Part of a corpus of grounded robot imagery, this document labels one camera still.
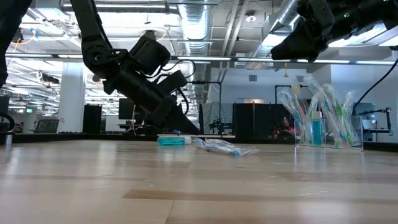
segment wooden table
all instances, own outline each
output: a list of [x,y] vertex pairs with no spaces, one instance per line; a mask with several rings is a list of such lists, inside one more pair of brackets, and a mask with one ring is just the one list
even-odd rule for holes
[[0,148],[1,223],[398,223],[398,154],[156,142]]

